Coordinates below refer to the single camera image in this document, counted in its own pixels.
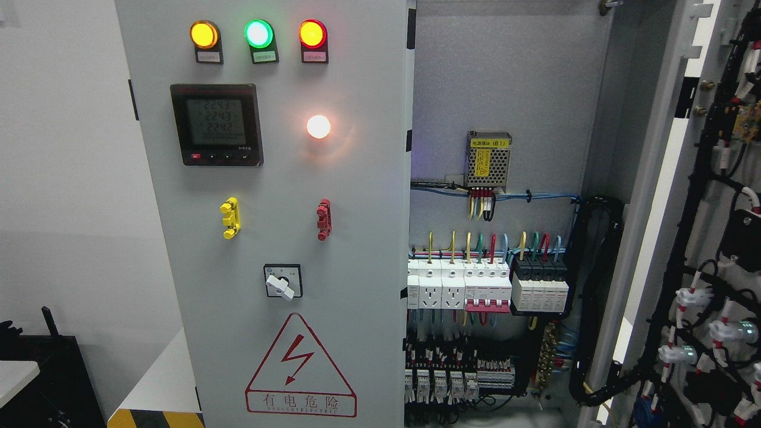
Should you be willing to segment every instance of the gray metal panel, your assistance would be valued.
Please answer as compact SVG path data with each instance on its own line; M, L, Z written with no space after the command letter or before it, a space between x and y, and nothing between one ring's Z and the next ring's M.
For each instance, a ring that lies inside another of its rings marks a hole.
M465 172L466 133L513 136L508 192L580 193L610 17L589 2L419 2L412 175ZM567 237L568 200L497 204L490 223L465 199L412 192L411 243L458 245L464 232L541 230Z
M406 2L118 1L117 9L207 426L400 426L402 331L388 317L407 241ZM279 64L251 64L243 28L254 18L273 26ZM328 65L301 64L298 25L307 18L328 29ZM195 63L188 28L198 19L219 26L223 66ZM183 166L173 83L255 83L264 166ZM304 129L316 113L333 123L323 141ZM229 196L242 215L232 241L221 236L218 210ZM323 197L333 233L319 242ZM264 263L300 263L304 297L266 298ZM247 411L244 390L291 311L356 391L356 419Z

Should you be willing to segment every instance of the warning triangle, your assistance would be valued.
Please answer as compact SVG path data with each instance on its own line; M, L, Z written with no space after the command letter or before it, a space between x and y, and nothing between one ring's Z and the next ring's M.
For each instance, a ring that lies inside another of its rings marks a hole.
M312 327L291 313L246 388L252 413L356 417L357 395Z

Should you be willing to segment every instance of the yellow terminal connector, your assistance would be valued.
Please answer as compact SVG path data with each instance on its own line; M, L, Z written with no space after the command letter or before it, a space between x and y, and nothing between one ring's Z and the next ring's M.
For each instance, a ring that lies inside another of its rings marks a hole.
M238 201L235 197L229 197L220 207L219 212L224 214L222 225L227 226L227 230L222 233L224 239L232 239L240 232L240 211Z

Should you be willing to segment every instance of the red terminal connector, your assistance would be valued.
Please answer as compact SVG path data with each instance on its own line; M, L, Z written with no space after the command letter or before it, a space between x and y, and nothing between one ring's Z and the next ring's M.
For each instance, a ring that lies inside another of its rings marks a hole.
M333 230L333 222L330 219L330 201L323 199L320 201L320 205L317 206L317 228L320 230L317 233L317 239L325 241Z

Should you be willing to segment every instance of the yellow indicator light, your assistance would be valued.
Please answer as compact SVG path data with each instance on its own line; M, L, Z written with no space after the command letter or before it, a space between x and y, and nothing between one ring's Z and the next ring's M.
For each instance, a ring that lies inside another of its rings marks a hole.
M316 19L308 19L301 23L298 38L301 39L301 43L304 46L316 49L325 43L327 30L322 22Z
M322 114L312 116L307 121L307 132L316 139L323 139L330 133L330 120Z
M211 49L219 41L219 30L211 21L196 21L190 26L190 39L199 49Z

